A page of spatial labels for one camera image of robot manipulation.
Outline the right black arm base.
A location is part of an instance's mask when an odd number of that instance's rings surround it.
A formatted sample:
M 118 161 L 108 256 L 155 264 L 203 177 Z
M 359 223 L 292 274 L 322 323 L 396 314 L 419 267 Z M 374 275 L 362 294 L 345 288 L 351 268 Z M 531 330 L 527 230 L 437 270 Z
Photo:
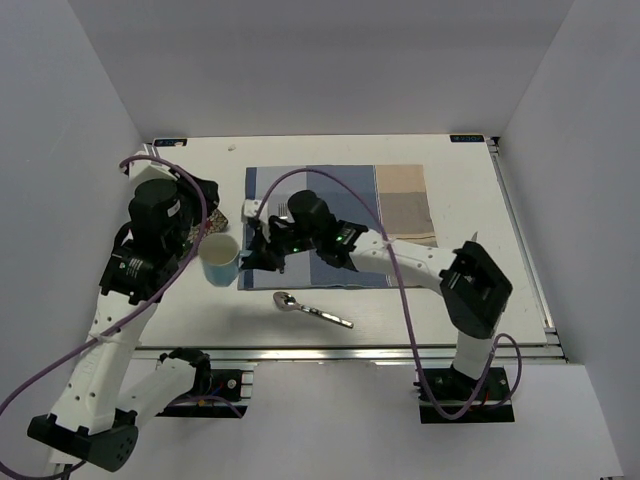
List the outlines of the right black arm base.
M 426 368 L 424 376 L 432 393 L 442 409 L 449 415 L 460 410 L 474 391 L 475 384 L 458 375 L 452 368 Z M 447 424 L 430 402 L 419 377 L 413 383 L 418 394 L 420 422 L 422 424 Z M 511 399 L 509 381 L 503 367 L 491 367 L 485 383 L 475 396 L 466 413 L 454 420 L 459 424 L 514 423 L 515 414 Z

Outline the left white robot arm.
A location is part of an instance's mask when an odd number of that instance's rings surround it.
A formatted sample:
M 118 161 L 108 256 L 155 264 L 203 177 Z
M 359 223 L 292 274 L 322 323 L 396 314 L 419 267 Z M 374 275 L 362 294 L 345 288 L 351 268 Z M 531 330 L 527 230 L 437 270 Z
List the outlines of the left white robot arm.
M 211 391 L 209 357 L 193 348 L 161 355 L 159 369 L 129 391 L 121 385 L 168 285 L 195 254 L 189 234 L 202 237 L 218 205 L 216 182 L 186 178 L 174 167 L 152 165 L 149 178 L 138 181 L 99 282 L 89 346 L 51 411 L 31 420 L 30 438 L 115 472 L 150 419 L 175 400 Z

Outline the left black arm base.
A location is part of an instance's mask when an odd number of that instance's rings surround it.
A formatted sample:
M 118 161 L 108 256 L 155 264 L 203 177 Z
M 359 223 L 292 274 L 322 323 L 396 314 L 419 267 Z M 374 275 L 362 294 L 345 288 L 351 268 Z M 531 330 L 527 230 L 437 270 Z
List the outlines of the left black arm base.
M 242 418 L 248 409 L 243 392 L 247 370 L 216 368 L 210 356 L 194 348 L 177 348 L 160 355 L 151 374 L 152 385 L 173 398 L 158 414 L 169 418 Z

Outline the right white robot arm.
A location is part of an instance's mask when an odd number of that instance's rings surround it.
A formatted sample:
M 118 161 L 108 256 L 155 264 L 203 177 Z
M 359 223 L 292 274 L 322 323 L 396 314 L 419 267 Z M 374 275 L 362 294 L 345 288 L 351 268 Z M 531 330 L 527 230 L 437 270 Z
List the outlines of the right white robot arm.
M 472 399 L 486 389 L 485 365 L 513 286 L 483 246 L 467 241 L 444 249 L 386 239 L 365 225 L 337 219 L 310 190 L 289 198 L 286 219 L 264 216 L 265 206 L 252 199 L 242 206 L 242 220 L 253 232 L 242 269 L 283 273 L 288 257 L 313 251 L 335 269 L 384 274 L 432 290 L 442 296 L 458 331 L 453 390 Z

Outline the light blue mug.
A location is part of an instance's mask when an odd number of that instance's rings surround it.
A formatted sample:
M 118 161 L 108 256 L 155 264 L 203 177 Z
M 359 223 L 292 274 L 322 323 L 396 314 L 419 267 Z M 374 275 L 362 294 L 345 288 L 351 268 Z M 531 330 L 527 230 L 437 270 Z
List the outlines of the light blue mug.
M 204 238 L 198 247 L 198 256 L 206 280 L 216 287 L 233 284 L 240 272 L 241 260 L 249 255 L 228 234 L 214 233 Z

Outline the dark floral rectangular plate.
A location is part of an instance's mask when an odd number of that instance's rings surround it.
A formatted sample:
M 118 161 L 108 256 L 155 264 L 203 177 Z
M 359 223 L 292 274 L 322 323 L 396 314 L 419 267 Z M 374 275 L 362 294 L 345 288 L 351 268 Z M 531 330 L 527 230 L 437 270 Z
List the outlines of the dark floral rectangular plate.
M 204 236 L 207 237 L 215 233 L 224 233 L 228 230 L 228 227 L 228 218 L 219 209 L 215 209 L 204 223 Z

